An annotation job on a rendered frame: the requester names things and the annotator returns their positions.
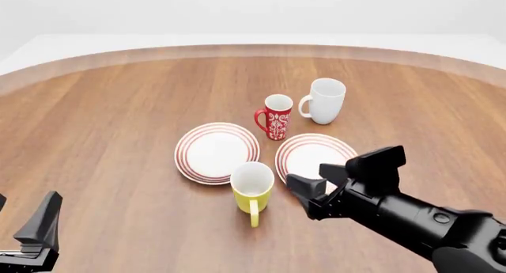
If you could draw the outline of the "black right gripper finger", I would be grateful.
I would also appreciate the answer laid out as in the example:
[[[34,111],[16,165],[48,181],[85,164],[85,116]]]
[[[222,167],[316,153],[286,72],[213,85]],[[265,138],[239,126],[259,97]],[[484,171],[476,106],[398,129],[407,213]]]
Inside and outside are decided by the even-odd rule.
[[[320,164],[319,175],[336,187],[346,184],[349,177],[344,165],[332,165],[328,163]]]
[[[326,179],[313,180],[289,174],[286,176],[286,186],[301,203],[308,203],[313,199],[323,203],[329,199]]]

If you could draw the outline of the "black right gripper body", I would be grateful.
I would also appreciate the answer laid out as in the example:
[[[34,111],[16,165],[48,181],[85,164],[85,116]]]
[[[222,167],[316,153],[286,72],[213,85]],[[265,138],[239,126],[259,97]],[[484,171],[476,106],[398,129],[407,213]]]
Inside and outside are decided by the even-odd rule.
[[[372,213],[371,199],[364,193],[364,185],[348,179],[342,186],[328,194],[309,199],[305,208],[311,220],[326,218],[351,218]]]

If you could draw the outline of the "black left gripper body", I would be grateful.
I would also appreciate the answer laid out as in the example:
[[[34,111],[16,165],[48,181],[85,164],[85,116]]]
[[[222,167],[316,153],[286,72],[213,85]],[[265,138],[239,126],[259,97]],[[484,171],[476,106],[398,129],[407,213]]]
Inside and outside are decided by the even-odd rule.
[[[0,251],[0,273],[40,273],[51,272],[59,253],[51,248],[38,252]]]

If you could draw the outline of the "white plate with red rings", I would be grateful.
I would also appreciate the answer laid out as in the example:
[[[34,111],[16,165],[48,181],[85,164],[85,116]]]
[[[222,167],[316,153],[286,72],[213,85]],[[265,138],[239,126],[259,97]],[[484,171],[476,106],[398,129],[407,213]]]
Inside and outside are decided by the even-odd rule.
[[[260,157],[258,139],[234,123],[207,123],[188,131],[176,144],[176,168],[199,184],[228,184],[233,171]]]
[[[283,142],[275,154],[274,164],[281,181],[286,184],[288,174],[318,180],[321,178],[321,163],[344,165],[356,156],[355,149],[340,139],[308,133],[295,135]]]

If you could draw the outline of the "yellow and white mug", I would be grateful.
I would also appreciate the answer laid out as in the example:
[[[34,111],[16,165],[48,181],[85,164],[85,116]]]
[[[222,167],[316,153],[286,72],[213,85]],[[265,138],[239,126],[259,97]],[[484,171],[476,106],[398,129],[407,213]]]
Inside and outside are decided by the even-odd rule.
[[[265,164],[249,161],[230,176],[238,208],[250,215],[251,227],[259,226],[259,213],[268,204],[274,186],[274,173]]]

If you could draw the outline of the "red patterned mug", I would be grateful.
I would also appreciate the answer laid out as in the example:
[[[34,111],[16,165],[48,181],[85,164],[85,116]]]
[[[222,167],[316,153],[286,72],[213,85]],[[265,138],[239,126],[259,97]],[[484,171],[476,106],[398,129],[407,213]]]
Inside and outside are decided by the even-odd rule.
[[[254,114],[258,127],[269,139],[285,139],[290,122],[293,100],[284,94],[271,94],[264,101],[264,108]]]

